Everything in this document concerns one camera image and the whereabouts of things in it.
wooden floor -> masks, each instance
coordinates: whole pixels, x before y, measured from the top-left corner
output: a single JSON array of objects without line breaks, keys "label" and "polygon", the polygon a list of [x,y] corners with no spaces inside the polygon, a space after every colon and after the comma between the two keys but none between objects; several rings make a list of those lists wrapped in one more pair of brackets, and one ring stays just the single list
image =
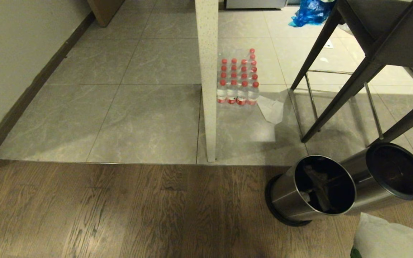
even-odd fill
[{"label": "wooden floor", "polygon": [[[272,217],[286,170],[0,161],[0,257],[349,257],[358,216]],[[413,201],[372,214],[413,228]]]}]

pack of water bottles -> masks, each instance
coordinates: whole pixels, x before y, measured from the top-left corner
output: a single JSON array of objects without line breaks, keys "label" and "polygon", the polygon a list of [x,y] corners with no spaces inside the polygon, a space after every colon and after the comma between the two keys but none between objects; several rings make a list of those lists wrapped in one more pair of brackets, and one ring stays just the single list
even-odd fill
[{"label": "pack of water bottles", "polygon": [[218,103],[255,105],[259,97],[259,82],[254,48],[220,53],[218,67]]}]

gray tile floor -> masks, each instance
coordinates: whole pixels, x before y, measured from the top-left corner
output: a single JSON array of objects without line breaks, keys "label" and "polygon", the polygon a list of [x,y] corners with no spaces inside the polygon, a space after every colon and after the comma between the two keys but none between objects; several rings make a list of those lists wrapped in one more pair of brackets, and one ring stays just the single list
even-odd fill
[{"label": "gray tile floor", "polygon": [[[94,23],[13,128],[0,158],[99,163],[207,164],[192,0],[127,0],[107,28]],[[287,25],[297,8],[219,13],[219,52],[256,49],[261,94],[284,103],[267,123],[257,106],[218,104],[217,161],[292,165],[304,155],[342,160],[377,137],[364,91],[307,144],[314,121],[305,82],[288,91],[321,26]],[[353,71],[364,54],[336,29],[313,68]],[[343,75],[310,74],[318,113]],[[413,80],[387,66],[371,81],[384,130],[413,108]],[[394,141],[413,153],[413,129]]]}]

speckled white column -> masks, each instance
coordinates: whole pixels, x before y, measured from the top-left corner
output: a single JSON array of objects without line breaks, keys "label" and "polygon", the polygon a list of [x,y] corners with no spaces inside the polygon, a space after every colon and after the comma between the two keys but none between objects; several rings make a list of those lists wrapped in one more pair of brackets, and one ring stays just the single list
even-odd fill
[{"label": "speckled white column", "polygon": [[206,156],[216,159],[216,60],[218,54],[218,0],[195,0],[205,116]]}]

trash bag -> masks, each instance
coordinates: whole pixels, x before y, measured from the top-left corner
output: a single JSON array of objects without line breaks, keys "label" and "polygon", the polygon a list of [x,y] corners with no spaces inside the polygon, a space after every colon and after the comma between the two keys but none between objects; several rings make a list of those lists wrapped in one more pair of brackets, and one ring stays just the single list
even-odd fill
[{"label": "trash bag", "polygon": [[302,27],[307,23],[320,25],[328,18],[335,3],[335,1],[300,0],[300,9],[291,17],[293,21],[289,25],[293,27]]},{"label": "trash bag", "polygon": [[413,258],[413,229],[361,213],[351,258]]}]

